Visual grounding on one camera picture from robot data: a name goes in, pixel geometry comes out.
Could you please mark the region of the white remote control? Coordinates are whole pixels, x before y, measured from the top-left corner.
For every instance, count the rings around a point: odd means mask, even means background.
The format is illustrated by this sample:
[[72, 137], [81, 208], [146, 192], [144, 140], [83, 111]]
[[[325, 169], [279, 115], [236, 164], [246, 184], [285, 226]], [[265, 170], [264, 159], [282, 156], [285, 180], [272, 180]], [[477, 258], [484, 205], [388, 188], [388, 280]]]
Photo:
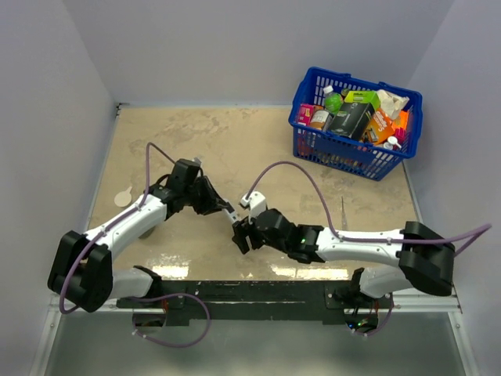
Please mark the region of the white remote control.
[[224, 208], [222, 211], [225, 213], [226, 217], [232, 225], [242, 220], [242, 217], [233, 207]]

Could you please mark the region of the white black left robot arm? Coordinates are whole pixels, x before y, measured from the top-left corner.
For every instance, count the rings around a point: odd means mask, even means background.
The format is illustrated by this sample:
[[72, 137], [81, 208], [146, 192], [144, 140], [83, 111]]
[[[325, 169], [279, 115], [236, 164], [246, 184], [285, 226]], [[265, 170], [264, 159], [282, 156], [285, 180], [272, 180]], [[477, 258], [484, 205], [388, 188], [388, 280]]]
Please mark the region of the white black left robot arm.
[[203, 173], [200, 163], [175, 162], [169, 174], [149, 184], [136, 202], [101, 226], [85, 233], [73, 230], [59, 241], [48, 288], [88, 313], [110, 299], [131, 298], [145, 307], [156, 306], [163, 295], [162, 279], [143, 266], [114, 270], [117, 256], [141, 236], [191, 207], [198, 215], [224, 212], [231, 223], [239, 219]]

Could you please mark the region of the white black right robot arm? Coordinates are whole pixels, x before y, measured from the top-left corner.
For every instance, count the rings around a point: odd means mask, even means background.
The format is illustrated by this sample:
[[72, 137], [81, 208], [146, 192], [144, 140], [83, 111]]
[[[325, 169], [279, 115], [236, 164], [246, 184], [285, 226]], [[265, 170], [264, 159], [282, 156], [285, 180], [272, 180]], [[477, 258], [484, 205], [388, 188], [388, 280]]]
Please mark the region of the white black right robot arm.
[[369, 268], [354, 272], [348, 297], [354, 306], [367, 307], [386, 294], [415, 288], [428, 295], [449, 296], [454, 246], [420, 222], [380, 233], [375, 242], [366, 233], [313, 225], [296, 225], [276, 209], [267, 209], [232, 225], [233, 242], [244, 254], [268, 246], [299, 263], [362, 261]]

